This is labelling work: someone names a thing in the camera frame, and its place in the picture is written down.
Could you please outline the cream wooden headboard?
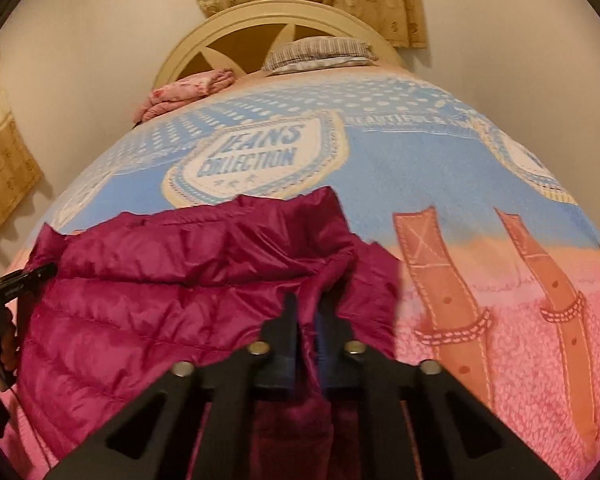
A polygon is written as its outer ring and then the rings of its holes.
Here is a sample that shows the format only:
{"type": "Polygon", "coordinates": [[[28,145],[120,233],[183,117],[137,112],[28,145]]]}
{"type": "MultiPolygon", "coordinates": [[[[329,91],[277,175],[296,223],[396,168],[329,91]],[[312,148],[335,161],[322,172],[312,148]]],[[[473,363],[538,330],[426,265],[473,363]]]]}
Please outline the cream wooden headboard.
{"type": "Polygon", "coordinates": [[[381,63],[405,65],[376,30],[343,10],[304,0],[260,0],[233,6],[192,30],[166,57],[152,85],[217,68],[243,77],[260,70],[271,51],[311,36],[358,38],[381,63]]]}

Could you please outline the magenta puffer jacket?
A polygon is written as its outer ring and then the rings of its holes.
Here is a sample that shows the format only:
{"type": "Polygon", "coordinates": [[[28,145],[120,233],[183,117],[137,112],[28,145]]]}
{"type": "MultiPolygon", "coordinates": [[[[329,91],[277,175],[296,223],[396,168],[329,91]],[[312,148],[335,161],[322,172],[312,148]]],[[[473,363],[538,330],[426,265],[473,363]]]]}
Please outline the magenta puffer jacket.
{"type": "Polygon", "coordinates": [[[29,268],[56,275],[18,302],[18,394],[64,458],[178,361],[206,366],[253,342],[298,300],[301,379],[291,399],[258,406],[256,479],[356,479],[358,418],[317,382],[321,296],[356,338],[392,356],[400,264],[348,227],[330,188],[292,200],[242,196],[218,206],[120,214],[78,234],[44,228],[29,268]]]}

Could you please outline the pink floral folded quilt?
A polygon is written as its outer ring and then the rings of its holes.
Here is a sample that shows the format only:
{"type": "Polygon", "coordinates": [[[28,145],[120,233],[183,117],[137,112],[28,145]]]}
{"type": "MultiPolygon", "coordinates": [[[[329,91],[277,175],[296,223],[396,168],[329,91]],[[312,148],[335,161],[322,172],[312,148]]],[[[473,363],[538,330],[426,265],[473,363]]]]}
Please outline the pink floral folded quilt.
{"type": "Polygon", "coordinates": [[[232,70],[208,70],[193,74],[151,90],[133,115],[134,125],[149,122],[158,116],[178,110],[190,103],[225,90],[236,81],[232,70]]]}

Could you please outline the striped pillow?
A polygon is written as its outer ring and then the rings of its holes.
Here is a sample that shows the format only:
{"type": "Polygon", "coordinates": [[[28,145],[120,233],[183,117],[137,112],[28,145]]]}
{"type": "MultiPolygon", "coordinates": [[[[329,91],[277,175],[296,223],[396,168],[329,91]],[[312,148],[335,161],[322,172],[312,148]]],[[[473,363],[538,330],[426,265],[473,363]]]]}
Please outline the striped pillow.
{"type": "Polygon", "coordinates": [[[378,56],[365,41],[351,37],[316,36],[288,42],[270,52],[261,72],[286,75],[328,68],[373,66],[378,56]]]}

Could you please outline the blue pink printed bed blanket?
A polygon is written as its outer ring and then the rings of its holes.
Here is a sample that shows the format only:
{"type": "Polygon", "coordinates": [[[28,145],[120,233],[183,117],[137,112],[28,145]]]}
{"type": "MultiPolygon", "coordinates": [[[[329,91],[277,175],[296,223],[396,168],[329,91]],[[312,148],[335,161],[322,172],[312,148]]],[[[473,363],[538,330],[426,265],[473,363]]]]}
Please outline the blue pink printed bed blanket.
{"type": "MultiPolygon", "coordinates": [[[[600,233],[524,146],[404,70],[246,77],[131,130],[42,229],[319,188],[399,261],[393,356],[439,360],[559,477],[598,476],[600,233]]],[[[1,449],[42,478],[58,458],[18,386],[4,402],[1,449]]]]}

